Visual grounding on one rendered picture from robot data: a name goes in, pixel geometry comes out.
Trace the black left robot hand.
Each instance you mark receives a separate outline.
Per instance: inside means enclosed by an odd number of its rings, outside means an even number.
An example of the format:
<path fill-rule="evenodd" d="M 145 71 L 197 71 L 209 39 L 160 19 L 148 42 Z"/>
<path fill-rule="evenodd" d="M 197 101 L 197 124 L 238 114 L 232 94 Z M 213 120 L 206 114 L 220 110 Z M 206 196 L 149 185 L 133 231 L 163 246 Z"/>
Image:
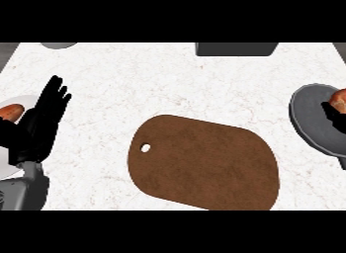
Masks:
<path fill-rule="evenodd" d="M 37 105 L 30 109 L 18 124 L 0 117 L 0 146 L 9 149 L 9 164 L 25 161 L 43 162 L 50 156 L 58 124 L 65 112 L 71 94 L 62 85 L 62 78 L 52 77 Z"/>

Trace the grey frying pan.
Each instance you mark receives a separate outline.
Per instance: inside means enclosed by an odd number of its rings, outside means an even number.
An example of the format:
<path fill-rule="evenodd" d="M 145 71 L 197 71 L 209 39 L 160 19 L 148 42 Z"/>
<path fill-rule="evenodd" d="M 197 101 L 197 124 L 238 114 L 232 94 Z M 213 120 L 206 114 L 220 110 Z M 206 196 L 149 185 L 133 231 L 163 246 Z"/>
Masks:
<path fill-rule="evenodd" d="M 303 85 L 290 98 L 288 117 L 299 136 L 316 150 L 339 159 L 346 171 L 346 133 L 333 126 L 321 105 L 336 91 L 330 85 Z"/>

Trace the brown wooden cutting board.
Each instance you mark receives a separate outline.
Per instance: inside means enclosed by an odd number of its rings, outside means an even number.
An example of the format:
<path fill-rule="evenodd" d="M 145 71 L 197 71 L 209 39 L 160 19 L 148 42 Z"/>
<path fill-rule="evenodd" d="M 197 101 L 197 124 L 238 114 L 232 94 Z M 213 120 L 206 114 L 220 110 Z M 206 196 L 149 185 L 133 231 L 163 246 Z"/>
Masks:
<path fill-rule="evenodd" d="M 145 194 L 203 209 L 265 211 L 278 199 L 274 151 L 240 127 L 152 117 L 133 137 L 129 171 Z"/>

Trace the grey round object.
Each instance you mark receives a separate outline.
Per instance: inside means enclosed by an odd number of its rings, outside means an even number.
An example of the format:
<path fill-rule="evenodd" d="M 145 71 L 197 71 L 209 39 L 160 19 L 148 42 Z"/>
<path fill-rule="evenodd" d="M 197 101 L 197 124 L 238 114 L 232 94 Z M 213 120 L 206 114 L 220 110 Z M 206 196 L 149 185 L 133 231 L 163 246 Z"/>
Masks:
<path fill-rule="evenodd" d="M 77 42 L 41 42 L 41 45 L 49 49 L 65 49 L 74 46 Z"/>

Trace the dark grey appliance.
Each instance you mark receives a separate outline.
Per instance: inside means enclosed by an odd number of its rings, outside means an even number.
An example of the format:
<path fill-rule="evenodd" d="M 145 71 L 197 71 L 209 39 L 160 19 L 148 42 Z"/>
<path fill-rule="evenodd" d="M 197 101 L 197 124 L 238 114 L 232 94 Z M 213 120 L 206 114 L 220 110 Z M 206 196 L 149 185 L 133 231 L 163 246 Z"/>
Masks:
<path fill-rule="evenodd" d="M 195 54 L 198 56 L 269 56 L 277 42 L 198 42 Z"/>

